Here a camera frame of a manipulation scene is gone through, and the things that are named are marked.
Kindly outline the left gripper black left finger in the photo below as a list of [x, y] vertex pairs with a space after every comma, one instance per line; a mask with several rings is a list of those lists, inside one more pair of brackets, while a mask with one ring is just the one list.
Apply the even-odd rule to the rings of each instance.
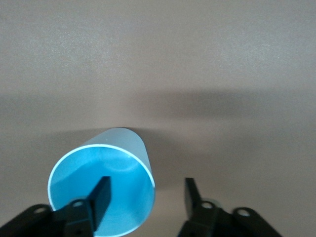
[[111, 202], [111, 178], [103, 176], [86, 197], [72, 199], [56, 216], [64, 237], [93, 237]]

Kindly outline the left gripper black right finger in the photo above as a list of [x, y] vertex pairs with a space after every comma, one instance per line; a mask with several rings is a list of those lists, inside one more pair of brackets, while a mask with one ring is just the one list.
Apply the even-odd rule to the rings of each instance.
[[182, 225], [179, 237], [217, 237], [221, 204], [202, 198], [194, 178], [185, 179], [185, 207], [188, 219]]

